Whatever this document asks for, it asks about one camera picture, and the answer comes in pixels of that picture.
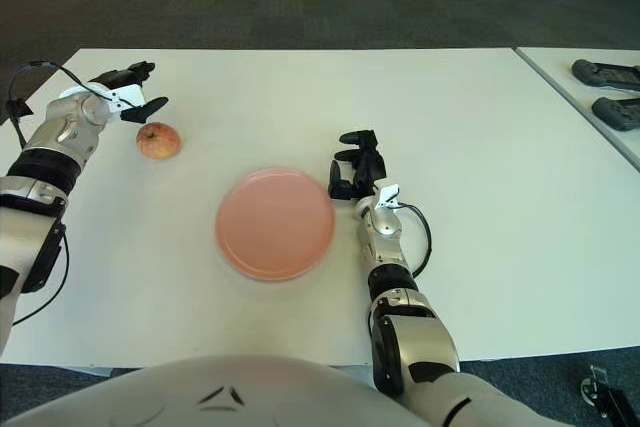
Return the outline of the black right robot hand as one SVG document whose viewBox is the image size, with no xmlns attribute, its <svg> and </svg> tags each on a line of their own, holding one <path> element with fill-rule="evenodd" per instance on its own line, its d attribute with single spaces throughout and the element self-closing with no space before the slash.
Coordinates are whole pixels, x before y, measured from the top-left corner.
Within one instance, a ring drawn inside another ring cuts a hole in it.
<svg viewBox="0 0 640 427">
<path fill-rule="evenodd" d="M 329 197 L 334 200 L 360 200 L 373 196 L 375 182 L 386 177 L 385 162 L 377 150 L 375 132 L 360 130 L 344 133 L 339 137 L 339 142 L 354 145 L 355 149 L 339 151 L 334 155 L 329 171 Z M 351 165 L 351 181 L 341 177 L 340 162 Z"/>
</svg>

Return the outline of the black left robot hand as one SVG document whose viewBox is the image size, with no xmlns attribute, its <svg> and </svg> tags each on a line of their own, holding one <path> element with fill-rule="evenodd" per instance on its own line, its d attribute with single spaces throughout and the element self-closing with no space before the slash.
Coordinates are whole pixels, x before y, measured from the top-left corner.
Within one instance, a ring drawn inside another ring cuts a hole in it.
<svg viewBox="0 0 640 427">
<path fill-rule="evenodd" d="M 126 69 L 105 72 L 87 86 L 107 103 L 111 115 L 118 115 L 125 122 L 145 124 L 169 102 L 167 97 L 145 99 L 142 87 L 154 69 L 153 62 L 141 61 Z"/>
</svg>

